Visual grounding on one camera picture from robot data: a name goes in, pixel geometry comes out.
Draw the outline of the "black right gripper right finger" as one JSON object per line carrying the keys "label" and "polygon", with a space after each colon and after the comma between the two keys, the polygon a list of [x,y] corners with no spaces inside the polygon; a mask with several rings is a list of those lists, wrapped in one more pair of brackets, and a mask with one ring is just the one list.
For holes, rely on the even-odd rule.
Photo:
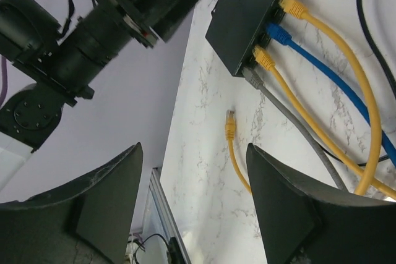
{"label": "black right gripper right finger", "polygon": [[395,204],[345,192],[250,143],[247,171],[268,263],[395,263]]}

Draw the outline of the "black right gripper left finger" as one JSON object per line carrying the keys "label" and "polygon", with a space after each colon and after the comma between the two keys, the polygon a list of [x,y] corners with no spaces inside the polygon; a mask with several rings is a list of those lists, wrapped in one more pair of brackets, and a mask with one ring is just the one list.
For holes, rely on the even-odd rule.
{"label": "black right gripper left finger", "polygon": [[142,174],[137,143],[24,202],[1,204],[1,263],[123,263]]}

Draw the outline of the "black network switch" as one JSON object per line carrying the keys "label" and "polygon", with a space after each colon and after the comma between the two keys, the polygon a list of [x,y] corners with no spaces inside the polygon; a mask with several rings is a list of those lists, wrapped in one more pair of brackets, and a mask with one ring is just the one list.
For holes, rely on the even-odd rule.
{"label": "black network switch", "polygon": [[280,23],[285,15],[278,2],[217,1],[205,37],[232,76],[242,76],[242,68],[253,64],[255,45],[267,47],[270,41],[267,24]]}

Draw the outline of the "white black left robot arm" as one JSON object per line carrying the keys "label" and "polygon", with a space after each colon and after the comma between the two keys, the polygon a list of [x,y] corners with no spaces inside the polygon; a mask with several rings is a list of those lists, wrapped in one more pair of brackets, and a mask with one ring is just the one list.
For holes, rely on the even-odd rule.
{"label": "white black left robot arm", "polygon": [[34,80],[1,108],[1,132],[39,149],[64,105],[91,99],[90,82],[131,41],[168,41],[199,0],[91,0],[93,9],[60,24],[35,0],[1,0],[1,55]]}

